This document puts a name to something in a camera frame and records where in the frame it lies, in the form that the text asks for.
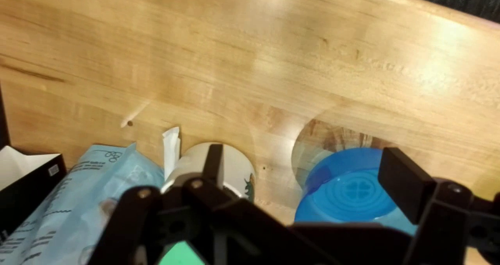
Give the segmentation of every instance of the black box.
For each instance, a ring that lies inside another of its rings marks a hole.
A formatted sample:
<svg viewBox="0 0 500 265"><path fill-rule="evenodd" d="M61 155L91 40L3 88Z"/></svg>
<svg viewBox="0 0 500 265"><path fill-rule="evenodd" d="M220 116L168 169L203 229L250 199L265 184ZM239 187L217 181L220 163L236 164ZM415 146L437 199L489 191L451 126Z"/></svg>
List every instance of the black box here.
<svg viewBox="0 0 500 265"><path fill-rule="evenodd" d="M0 244L66 176L63 155L25 155L9 144L0 88Z"/></svg>

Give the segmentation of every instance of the screw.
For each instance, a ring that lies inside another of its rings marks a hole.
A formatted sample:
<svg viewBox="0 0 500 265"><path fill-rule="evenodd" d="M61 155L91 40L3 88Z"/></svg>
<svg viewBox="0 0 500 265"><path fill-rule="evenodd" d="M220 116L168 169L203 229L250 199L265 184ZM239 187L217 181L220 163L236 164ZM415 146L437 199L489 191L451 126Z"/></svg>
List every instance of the screw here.
<svg viewBox="0 0 500 265"><path fill-rule="evenodd" d="M195 189L198 189L199 187L203 186L203 181L200 179L197 179L191 183L191 186Z"/></svg>
<svg viewBox="0 0 500 265"><path fill-rule="evenodd" d="M139 192L137 192L137 194L141 199L144 199L151 194L151 191L149 189L142 189Z"/></svg>
<svg viewBox="0 0 500 265"><path fill-rule="evenodd" d="M454 191L455 193L462 192L462 188L460 188L460 186L458 186L457 184L450 184L450 185L448 185L448 189Z"/></svg>

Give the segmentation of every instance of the white mug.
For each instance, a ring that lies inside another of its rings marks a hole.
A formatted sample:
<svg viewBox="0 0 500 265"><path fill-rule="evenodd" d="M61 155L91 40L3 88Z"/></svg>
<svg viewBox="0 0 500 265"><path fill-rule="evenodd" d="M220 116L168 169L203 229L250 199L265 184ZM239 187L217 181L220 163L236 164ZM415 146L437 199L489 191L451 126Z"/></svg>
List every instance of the white mug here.
<svg viewBox="0 0 500 265"><path fill-rule="evenodd" d="M175 179L192 172L202 172L211 144L202 143L189 148L177 161L172 173L165 180L161 192L166 192ZM238 197L254 201L255 169L250 160L236 148L223 145L224 178L223 185Z"/></svg>

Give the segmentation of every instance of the green object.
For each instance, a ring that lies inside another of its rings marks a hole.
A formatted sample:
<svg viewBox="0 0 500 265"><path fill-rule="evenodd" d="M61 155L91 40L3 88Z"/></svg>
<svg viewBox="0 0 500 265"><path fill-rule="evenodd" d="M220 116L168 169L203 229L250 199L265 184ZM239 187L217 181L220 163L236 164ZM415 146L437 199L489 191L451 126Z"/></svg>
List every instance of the green object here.
<svg viewBox="0 0 500 265"><path fill-rule="evenodd" d="M186 242L178 242L163 257L159 265L205 265Z"/></svg>

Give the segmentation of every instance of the wooden table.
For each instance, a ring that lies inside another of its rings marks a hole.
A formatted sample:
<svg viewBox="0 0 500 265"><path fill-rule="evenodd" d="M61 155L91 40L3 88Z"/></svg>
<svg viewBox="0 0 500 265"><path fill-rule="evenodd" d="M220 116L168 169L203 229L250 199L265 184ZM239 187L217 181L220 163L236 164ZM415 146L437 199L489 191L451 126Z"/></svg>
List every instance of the wooden table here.
<svg viewBox="0 0 500 265"><path fill-rule="evenodd" d="M400 146L433 176L500 190L500 26L420 0L0 0L14 146L128 145L162 163L221 141L288 224L291 153L311 120ZM477 254L472 263L481 263Z"/></svg>

